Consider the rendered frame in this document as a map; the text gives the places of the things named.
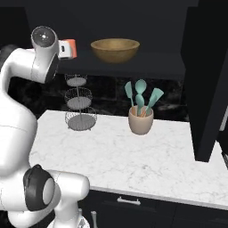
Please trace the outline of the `black cabinet door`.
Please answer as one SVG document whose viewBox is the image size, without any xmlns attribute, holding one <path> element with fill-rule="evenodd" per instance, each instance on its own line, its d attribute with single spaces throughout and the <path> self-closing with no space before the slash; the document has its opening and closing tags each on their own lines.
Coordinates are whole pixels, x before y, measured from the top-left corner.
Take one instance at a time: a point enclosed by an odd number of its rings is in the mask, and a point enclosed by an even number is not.
<svg viewBox="0 0 228 228">
<path fill-rule="evenodd" d="M 181 56 L 194 158 L 208 162 L 228 108 L 228 0 L 187 10 Z"/>
</svg>

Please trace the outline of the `teal spatula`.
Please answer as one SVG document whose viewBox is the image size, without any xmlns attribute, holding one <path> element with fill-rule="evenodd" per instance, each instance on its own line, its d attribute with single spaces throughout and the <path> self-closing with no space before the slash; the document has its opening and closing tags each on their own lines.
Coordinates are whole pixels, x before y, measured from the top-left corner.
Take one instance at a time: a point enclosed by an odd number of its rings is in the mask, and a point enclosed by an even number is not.
<svg viewBox="0 0 228 228">
<path fill-rule="evenodd" d="M 131 100 L 131 106 L 134 107 L 134 102 L 133 102 L 133 91 L 132 91 L 132 84 L 131 81 L 128 81 L 125 85 L 125 91 L 127 97 Z"/>
</svg>

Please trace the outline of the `beige utensil pot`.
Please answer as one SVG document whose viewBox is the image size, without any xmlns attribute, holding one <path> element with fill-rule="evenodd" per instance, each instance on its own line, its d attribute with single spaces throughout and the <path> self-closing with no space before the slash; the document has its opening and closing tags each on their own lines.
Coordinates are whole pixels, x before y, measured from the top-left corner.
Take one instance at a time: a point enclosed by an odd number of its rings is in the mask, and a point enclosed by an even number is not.
<svg viewBox="0 0 228 228">
<path fill-rule="evenodd" d="M 128 111 L 128 124 L 134 134 L 144 135 L 151 130 L 154 119 L 153 109 L 148 110 L 146 116 L 137 116 L 137 106 L 134 106 Z"/>
</svg>

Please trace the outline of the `teal spoon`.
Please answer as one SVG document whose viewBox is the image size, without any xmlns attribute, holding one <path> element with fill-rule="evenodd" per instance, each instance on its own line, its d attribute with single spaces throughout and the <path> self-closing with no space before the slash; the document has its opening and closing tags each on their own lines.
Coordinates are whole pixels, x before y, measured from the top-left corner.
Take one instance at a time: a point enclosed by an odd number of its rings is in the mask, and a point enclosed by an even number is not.
<svg viewBox="0 0 228 228">
<path fill-rule="evenodd" d="M 146 90 L 147 84 L 143 79 L 139 79 L 135 83 L 135 91 L 137 95 L 135 96 L 135 102 L 137 104 L 137 115 L 141 115 L 141 108 L 144 106 L 143 92 Z"/>
</svg>

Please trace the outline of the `teal slotted turner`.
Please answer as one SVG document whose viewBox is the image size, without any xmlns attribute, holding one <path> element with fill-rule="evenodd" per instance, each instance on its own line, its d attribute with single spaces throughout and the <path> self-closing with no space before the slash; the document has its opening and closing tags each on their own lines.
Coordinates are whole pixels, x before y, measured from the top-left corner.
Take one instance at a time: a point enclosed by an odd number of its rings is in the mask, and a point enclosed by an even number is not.
<svg viewBox="0 0 228 228">
<path fill-rule="evenodd" d="M 159 88 L 154 88 L 149 100 L 149 103 L 146 107 L 146 111 L 148 111 L 154 104 L 159 100 L 159 98 L 164 94 L 164 92 Z"/>
</svg>

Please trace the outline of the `wooden bowl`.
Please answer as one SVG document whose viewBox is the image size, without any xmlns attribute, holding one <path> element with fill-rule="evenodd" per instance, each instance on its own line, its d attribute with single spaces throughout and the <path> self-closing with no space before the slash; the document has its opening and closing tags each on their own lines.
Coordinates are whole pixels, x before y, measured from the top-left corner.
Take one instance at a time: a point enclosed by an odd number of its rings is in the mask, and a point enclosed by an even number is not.
<svg viewBox="0 0 228 228">
<path fill-rule="evenodd" d="M 140 43 L 126 38 L 105 38 L 91 43 L 94 55 L 107 63 L 130 61 L 137 53 Z"/>
</svg>

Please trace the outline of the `black drawer front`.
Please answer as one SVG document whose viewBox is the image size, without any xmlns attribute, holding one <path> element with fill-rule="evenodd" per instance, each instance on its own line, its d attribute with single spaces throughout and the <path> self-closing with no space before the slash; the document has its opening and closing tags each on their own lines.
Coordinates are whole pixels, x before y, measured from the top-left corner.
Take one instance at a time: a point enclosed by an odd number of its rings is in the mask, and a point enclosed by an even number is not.
<svg viewBox="0 0 228 228">
<path fill-rule="evenodd" d="M 172 228 L 228 228 L 228 210 L 178 204 Z"/>
<path fill-rule="evenodd" d="M 138 199 L 141 206 L 119 203 L 118 197 Z M 175 203 L 164 200 L 96 190 L 89 191 L 78 206 L 90 224 L 93 223 L 91 211 L 96 211 L 98 228 L 172 228 L 176 208 Z"/>
</svg>

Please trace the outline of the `black wall cabinet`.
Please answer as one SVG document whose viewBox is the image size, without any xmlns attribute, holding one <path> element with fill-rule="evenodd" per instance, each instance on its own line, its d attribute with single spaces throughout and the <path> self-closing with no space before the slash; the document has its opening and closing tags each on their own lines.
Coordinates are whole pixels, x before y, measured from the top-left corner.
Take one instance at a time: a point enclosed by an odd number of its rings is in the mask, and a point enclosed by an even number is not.
<svg viewBox="0 0 228 228">
<path fill-rule="evenodd" d="M 77 58 L 63 61 L 60 72 L 182 77 L 183 27 L 190 0 L 25 0 L 29 26 L 52 28 L 60 39 L 77 41 Z M 140 43 L 127 63 L 104 63 L 90 44 L 123 37 Z"/>
</svg>

